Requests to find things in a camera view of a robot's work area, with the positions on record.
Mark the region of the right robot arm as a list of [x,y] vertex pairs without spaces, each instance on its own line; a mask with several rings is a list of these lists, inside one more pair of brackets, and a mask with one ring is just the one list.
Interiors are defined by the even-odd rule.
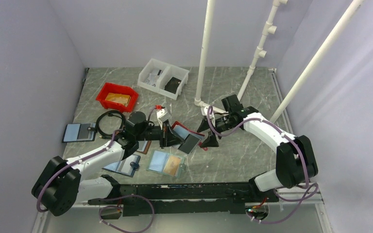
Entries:
[[254,107],[243,106],[236,95],[221,102],[225,109],[223,114],[216,113],[211,105],[201,108],[203,119],[197,131],[209,131],[203,147],[218,147],[218,140],[241,129],[260,139],[276,154],[275,168],[250,179],[250,199],[261,201],[267,191],[277,188],[298,185],[309,188],[310,178],[318,174],[318,166],[307,136],[295,136],[279,128]]

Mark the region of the red card holder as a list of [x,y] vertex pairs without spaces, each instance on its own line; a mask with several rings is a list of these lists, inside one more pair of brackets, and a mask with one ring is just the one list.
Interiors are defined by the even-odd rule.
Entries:
[[[203,141],[203,139],[205,138],[205,136],[203,135],[203,134],[201,134],[201,133],[197,133],[197,132],[195,132],[195,131],[192,131],[192,130],[190,130],[190,129],[188,129],[187,127],[185,127],[183,124],[181,124],[179,121],[175,121],[174,123],[173,123],[173,125],[172,125],[172,130],[174,131],[174,132],[176,132],[176,133],[178,133],[184,140],[185,140],[185,138],[189,135],[189,134],[192,134],[192,135],[195,135],[196,137],[198,137],[198,138],[200,138],[201,139],[201,141],[200,141],[200,143]],[[175,149],[178,149],[178,147],[180,146],[180,144],[178,144],[178,145],[174,145],[174,146],[172,146],[173,148],[175,148]]]

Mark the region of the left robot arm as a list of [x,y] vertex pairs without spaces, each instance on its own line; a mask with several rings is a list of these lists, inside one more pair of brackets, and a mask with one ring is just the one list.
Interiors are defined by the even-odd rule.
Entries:
[[138,150],[140,141],[158,141],[165,148],[181,144],[184,139],[172,130],[169,120],[155,126],[143,112],[132,112],[99,148],[68,159],[55,156],[49,160],[31,190],[37,199],[37,211],[60,216],[82,201],[117,202],[121,197],[118,181],[109,175],[91,180],[89,176],[131,156]]

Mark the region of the black grey card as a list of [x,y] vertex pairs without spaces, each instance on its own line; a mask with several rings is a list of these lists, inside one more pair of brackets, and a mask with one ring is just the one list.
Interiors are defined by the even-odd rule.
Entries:
[[185,154],[190,154],[200,143],[200,141],[200,138],[196,137],[195,135],[189,134],[185,138],[184,142],[178,147],[178,150]]

